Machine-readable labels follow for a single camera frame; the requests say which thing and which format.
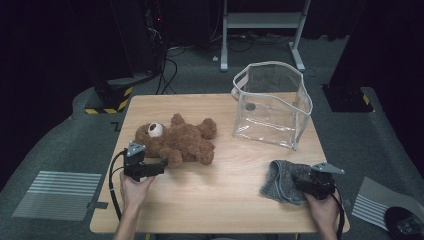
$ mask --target hand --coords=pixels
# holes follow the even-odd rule
[[[304,193],[309,202],[312,219],[318,228],[323,240],[337,239],[336,220],[339,215],[339,209],[336,201],[328,195],[326,199],[317,200],[312,195]],[[336,191],[334,196],[340,201],[339,192]]]
[[[124,201],[124,211],[127,207],[140,209],[155,176],[148,177],[141,182],[134,181],[123,172],[121,172],[119,177],[121,179],[121,196]]]

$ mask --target gray towel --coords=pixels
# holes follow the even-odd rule
[[[269,176],[260,192],[268,198],[299,205],[307,202],[303,192],[296,189],[292,175],[302,180],[310,180],[311,166],[294,164],[287,160],[274,160],[269,164]]]

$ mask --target clear plastic bag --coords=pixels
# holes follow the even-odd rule
[[[302,73],[282,62],[253,63],[233,84],[238,99],[233,136],[296,150],[313,107]]]

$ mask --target shelf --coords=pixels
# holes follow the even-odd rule
[[[228,13],[227,28],[298,28],[300,12]]]

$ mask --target brown teddy bear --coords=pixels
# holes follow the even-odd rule
[[[169,128],[160,123],[148,123],[139,127],[134,142],[146,146],[146,157],[168,158],[169,167],[178,167],[183,162],[210,165],[215,146],[207,140],[213,138],[216,132],[216,123],[211,118],[194,126],[185,123],[183,117],[176,113]]]

